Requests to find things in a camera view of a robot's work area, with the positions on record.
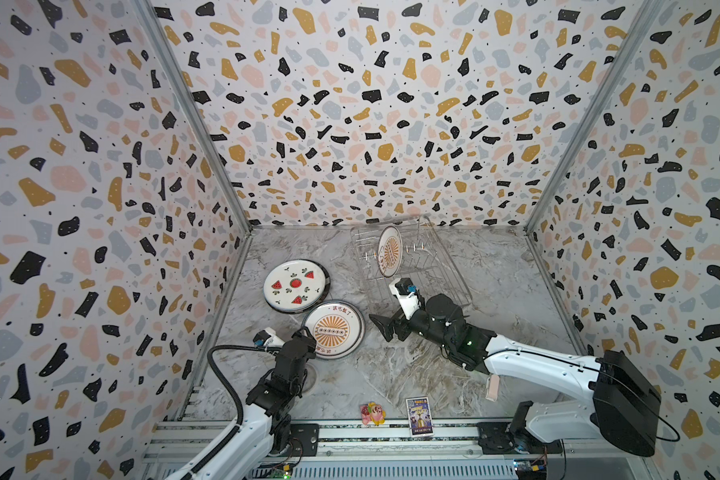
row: metal wire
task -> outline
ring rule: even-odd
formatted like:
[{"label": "metal wire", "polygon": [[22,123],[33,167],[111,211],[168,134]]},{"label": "metal wire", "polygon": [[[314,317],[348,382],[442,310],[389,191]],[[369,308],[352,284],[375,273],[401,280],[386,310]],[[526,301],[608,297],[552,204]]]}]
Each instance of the metal wire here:
[{"label": "metal wire", "polygon": [[433,224],[426,216],[420,216],[352,228],[355,256],[372,312],[391,315],[399,308],[388,287],[392,278],[382,275],[378,268],[378,241],[390,225],[398,229],[402,240],[402,258],[394,277],[410,277],[425,299],[444,293],[461,307],[472,303],[472,294]]}]

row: toy figurine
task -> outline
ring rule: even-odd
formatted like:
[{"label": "toy figurine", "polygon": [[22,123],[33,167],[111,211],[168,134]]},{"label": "toy figurine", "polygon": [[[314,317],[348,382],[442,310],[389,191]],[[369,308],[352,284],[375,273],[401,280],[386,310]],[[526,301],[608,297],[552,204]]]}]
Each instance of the toy figurine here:
[{"label": "toy figurine", "polygon": [[370,411],[371,420],[373,420],[376,426],[384,423],[384,418],[387,416],[387,413],[384,411],[382,406],[377,403],[370,402],[368,404],[368,410]]},{"label": "toy figurine", "polygon": [[360,406],[360,417],[362,418],[363,425],[367,425],[371,422],[371,413],[368,410],[367,405]]}]

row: metal corner post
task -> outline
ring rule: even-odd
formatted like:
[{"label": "metal corner post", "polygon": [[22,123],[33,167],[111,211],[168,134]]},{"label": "metal corner post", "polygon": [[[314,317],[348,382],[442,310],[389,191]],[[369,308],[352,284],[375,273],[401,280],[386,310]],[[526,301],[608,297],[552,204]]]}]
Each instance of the metal corner post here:
[{"label": "metal corner post", "polygon": [[600,88],[595,92],[592,103],[586,112],[584,112],[584,117],[581,119],[578,129],[570,142],[568,142],[568,146],[563,152],[560,162],[557,164],[554,172],[552,172],[552,177],[541,193],[541,198],[539,198],[539,201],[536,203],[534,211],[531,212],[528,223],[525,225],[526,232],[533,232],[541,222],[547,206],[554,198],[557,188],[563,182],[563,178],[565,178],[568,169],[574,164],[579,150],[581,150],[587,136],[590,134],[590,131],[592,131],[592,127],[595,126],[597,119],[600,117],[600,112],[605,109],[606,103],[616,90],[616,86],[619,84],[626,67],[632,62],[632,58],[643,43],[643,39],[653,24],[653,20],[659,14],[659,10],[663,4],[664,0],[645,0],[643,5],[640,6],[640,10],[637,11],[632,21],[626,40],[621,44],[619,52],[616,54],[614,64],[606,73]]},{"label": "metal corner post", "polygon": [[144,27],[150,43],[154,47],[155,56],[160,61],[160,64],[163,65],[163,70],[168,77],[168,82],[170,82],[173,92],[176,94],[176,100],[179,102],[179,106],[181,106],[181,109],[187,116],[187,120],[190,122],[190,126],[197,135],[202,153],[208,159],[211,170],[219,181],[222,194],[230,204],[232,213],[245,232],[245,235],[249,236],[251,233],[250,222],[246,218],[245,212],[237,199],[235,189],[232,187],[230,179],[226,176],[224,167],[221,165],[219,153],[211,141],[206,125],[200,117],[200,112],[195,108],[195,101],[192,100],[190,90],[184,83],[179,64],[176,61],[176,57],[173,56],[173,49],[168,44],[168,39],[163,34],[163,29],[160,28],[160,22],[157,20],[152,2],[150,2],[150,0],[131,0],[131,5],[134,6],[135,14],[142,27]]}]

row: white plate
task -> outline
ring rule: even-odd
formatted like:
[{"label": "white plate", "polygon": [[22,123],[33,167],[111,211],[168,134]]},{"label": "white plate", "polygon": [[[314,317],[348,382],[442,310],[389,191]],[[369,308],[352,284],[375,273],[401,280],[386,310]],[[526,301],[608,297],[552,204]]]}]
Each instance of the white plate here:
[{"label": "white plate", "polygon": [[317,305],[304,320],[317,341],[315,353],[324,360],[340,359],[354,352],[365,334],[362,314],[346,302]]},{"label": "white plate", "polygon": [[378,269],[384,276],[393,276],[400,268],[403,258],[402,238],[394,226],[384,228],[382,236],[378,239]]},{"label": "white plate", "polygon": [[264,280],[264,299],[278,312],[300,313],[322,302],[331,277],[309,260],[290,260],[275,267]]}]

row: trading card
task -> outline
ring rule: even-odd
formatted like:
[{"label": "trading card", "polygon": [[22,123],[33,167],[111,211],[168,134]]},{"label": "trading card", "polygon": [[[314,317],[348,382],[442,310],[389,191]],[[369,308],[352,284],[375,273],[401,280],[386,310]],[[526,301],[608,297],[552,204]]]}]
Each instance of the trading card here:
[{"label": "trading card", "polygon": [[411,424],[411,435],[414,437],[427,437],[434,435],[432,430],[432,415],[429,409],[429,398],[408,398],[408,421]]}]

